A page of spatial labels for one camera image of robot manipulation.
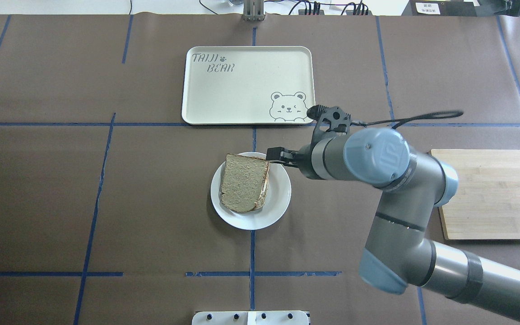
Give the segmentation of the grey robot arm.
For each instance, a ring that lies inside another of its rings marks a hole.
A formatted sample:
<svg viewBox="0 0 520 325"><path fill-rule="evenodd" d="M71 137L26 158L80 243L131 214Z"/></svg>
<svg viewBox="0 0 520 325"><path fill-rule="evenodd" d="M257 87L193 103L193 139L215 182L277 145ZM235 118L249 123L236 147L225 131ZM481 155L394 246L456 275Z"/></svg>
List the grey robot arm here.
<svg viewBox="0 0 520 325"><path fill-rule="evenodd" d="M520 270L425 237L433 209L454 197L458 175L417 152L396 130L329 135L317 128L309 144L268 148L266 160L309 179L359 181L381 190L359 263L370 286L402 294L412 284L520 322Z"/></svg>

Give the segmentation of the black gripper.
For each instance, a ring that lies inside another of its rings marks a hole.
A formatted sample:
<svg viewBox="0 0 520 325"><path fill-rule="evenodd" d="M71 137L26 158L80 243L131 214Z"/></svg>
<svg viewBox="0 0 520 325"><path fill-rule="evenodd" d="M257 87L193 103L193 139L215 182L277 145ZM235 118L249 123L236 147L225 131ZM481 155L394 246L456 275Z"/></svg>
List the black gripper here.
<svg viewBox="0 0 520 325"><path fill-rule="evenodd" d="M310 168L311 154L306 151L286 151L283 147L267 149L267 161L280 161L281 165L293 168Z"/></svg>

